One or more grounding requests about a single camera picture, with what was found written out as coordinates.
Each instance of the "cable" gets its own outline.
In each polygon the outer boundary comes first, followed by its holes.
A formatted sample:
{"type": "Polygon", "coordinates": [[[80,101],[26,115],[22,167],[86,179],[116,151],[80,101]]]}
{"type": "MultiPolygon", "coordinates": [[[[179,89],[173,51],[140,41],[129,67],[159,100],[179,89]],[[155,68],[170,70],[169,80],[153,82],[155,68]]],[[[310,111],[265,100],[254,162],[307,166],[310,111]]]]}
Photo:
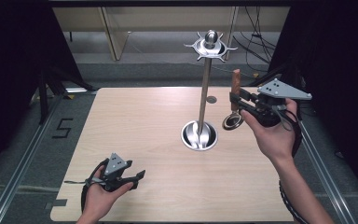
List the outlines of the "cable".
{"type": "Polygon", "coordinates": [[[242,35],[243,37],[245,37],[245,39],[247,39],[247,40],[249,41],[248,48],[250,47],[250,44],[251,44],[251,43],[254,43],[254,44],[257,44],[257,45],[263,47],[263,51],[264,51],[264,53],[266,54],[267,61],[268,61],[268,63],[269,63],[270,59],[272,58],[272,55],[271,55],[271,53],[269,52],[269,49],[272,49],[272,50],[273,50],[273,48],[267,46],[266,43],[269,44],[269,45],[271,45],[271,46],[273,46],[274,48],[275,48],[275,45],[269,43],[269,42],[268,42],[266,39],[264,39],[263,36],[261,35],[261,28],[260,28],[260,7],[256,7],[256,21],[255,21],[255,22],[254,22],[254,20],[252,19],[252,17],[251,17],[251,15],[250,15],[250,13],[249,13],[247,7],[245,7],[245,10],[246,10],[246,13],[247,13],[247,15],[248,15],[248,18],[249,18],[249,20],[250,20],[250,22],[251,22],[253,28],[254,28],[254,31],[253,31],[253,33],[252,33],[251,39],[246,38],[246,37],[243,35],[243,33],[241,33],[241,35],[242,35]],[[255,43],[255,42],[253,41],[253,37],[259,38],[260,41],[261,41],[261,44],[255,43]]]}
{"type": "Polygon", "coordinates": [[[235,36],[232,36],[233,39],[242,47],[246,50],[246,53],[245,53],[245,62],[246,62],[246,65],[248,65],[248,67],[250,67],[251,69],[255,70],[255,71],[258,71],[258,72],[267,72],[266,70],[260,70],[260,69],[256,69],[256,68],[253,68],[249,62],[248,62],[248,52],[252,53],[256,58],[260,59],[261,61],[263,61],[264,63],[267,63],[269,64],[269,61],[267,61],[266,59],[264,59],[263,57],[261,57],[260,55],[258,55],[257,53],[255,53],[254,51],[252,51],[251,49],[249,49],[249,45],[248,47],[245,47],[242,43],[240,43],[240,41],[237,40],[237,38],[235,36]]]}

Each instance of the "wooden tabletop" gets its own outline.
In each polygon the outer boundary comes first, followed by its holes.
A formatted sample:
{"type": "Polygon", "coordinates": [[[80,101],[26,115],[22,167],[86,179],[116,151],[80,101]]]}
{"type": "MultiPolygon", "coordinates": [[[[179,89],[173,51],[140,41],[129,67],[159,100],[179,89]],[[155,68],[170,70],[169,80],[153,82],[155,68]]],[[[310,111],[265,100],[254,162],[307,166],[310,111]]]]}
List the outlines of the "wooden tabletop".
{"type": "MultiPolygon", "coordinates": [[[[217,130],[217,144],[194,151],[181,139],[183,127],[197,120],[201,88],[100,89],[89,112],[64,180],[84,181],[116,152],[133,160],[123,177],[146,170],[138,189],[119,198],[102,221],[233,222],[291,221],[278,187],[278,176],[259,151],[250,128],[225,131],[231,113],[230,88],[210,87],[215,104],[206,105],[205,121],[217,130]]],[[[62,182],[54,221],[76,221],[83,185],[62,182]]]]}

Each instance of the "stand base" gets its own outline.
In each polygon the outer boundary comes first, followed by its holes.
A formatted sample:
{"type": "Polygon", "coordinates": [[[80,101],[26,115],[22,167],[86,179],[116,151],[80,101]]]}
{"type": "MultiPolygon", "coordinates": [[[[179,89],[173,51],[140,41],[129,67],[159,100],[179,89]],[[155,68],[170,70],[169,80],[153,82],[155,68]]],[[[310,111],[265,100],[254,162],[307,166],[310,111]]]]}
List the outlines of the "stand base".
{"type": "Polygon", "coordinates": [[[198,135],[199,122],[192,120],[182,129],[182,141],[196,151],[211,149],[217,142],[217,131],[211,124],[204,122],[202,133],[198,135]]]}
{"type": "Polygon", "coordinates": [[[240,127],[242,123],[242,116],[237,112],[233,112],[223,120],[222,127],[227,131],[231,131],[240,127]]]}

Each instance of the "hand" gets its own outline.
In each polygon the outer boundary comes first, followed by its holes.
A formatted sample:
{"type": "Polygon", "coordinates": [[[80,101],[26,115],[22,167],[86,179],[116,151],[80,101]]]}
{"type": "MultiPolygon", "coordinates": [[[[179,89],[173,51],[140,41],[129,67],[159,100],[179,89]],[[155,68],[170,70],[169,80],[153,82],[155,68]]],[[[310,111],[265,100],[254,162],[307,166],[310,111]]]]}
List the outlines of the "hand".
{"type": "MultiPolygon", "coordinates": [[[[286,99],[286,107],[293,114],[296,113],[297,105],[295,101],[286,99]]],[[[263,127],[254,116],[245,110],[241,111],[241,115],[253,130],[261,152],[272,162],[292,159],[292,148],[295,142],[293,131],[287,131],[281,123],[269,128],[263,127]]]]}
{"type": "MultiPolygon", "coordinates": [[[[100,177],[101,171],[104,166],[101,166],[94,177],[100,177]]],[[[109,212],[113,203],[133,186],[133,183],[127,183],[119,189],[109,192],[103,189],[99,184],[92,184],[86,196],[83,214],[77,221],[77,224],[96,223],[98,220],[109,212]]]]}

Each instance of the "gray floor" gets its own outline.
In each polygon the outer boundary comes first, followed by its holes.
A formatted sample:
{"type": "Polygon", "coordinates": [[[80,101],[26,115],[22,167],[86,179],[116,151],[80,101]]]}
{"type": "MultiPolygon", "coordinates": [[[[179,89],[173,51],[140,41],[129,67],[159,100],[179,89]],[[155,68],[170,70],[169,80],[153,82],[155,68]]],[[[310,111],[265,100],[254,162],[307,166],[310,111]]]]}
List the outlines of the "gray floor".
{"type": "MultiPolygon", "coordinates": [[[[73,33],[73,42],[69,42],[69,34],[65,33],[65,36],[83,78],[96,87],[201,85],[203,60],[197,61],[198,55],[194,50],[183,45],[192,44],[197,40],[198,37],[194,33],[130,33],[122,58],[118,62],[111,60],[106,37],[102,33],[73,33]]],[[[241,34],[235,36],[247,46],[241,34]]],[[[265,38],[271,43],[276,43],[279,34],[265,34],[265,38]]],[[[265,74],[263,70],[268,69],[266,63],[253,55],[246,55],[236,42],[233,42],[231,47],[238,49],[230,52],[227,62],[213,60],[212,86],[229,86],[231,71],[236,68],[241,69],[244,77],[242,85],[253,81],[255,74],[265,74]]],[[[267,58],[259,46],[253,44],[250,48],[267,58]]],[[[36,147],[29,166],[26,167],[1,223],[54,223],[49,218],[51,205],[56,198],[94,97],[94,94],[76,94],[73,99],[49,99],[50,104],[56,107],[54,110],[51,109],[51,117],[40,144],[36,147]],[[64,127],[70,128],[70,132],[66,138],[55,138],[54,136],[64,134],[62,130],[57,130],[62,119],[71,119],[62,123],[64,127]]],[[[334,154],[336,146],[319,121],[317,113],[309,104],[303,104],[301,108],[303,123],[310,133],[312,142],[358,223],[358,181],[346,162],[334,154]]],[[[35,99],[30,103],[28,114],[24,117],[17,134],[0,156],[0,196],[30,142],[33,141],[34,134],[40,129],[39,118],[40,108],[35,99]]],[[[308,151],[304,145],[301,146],[296,155],[296,164],[329,214],[336,223],[340,223],[340,214],[317,175],[308,151]]]]}

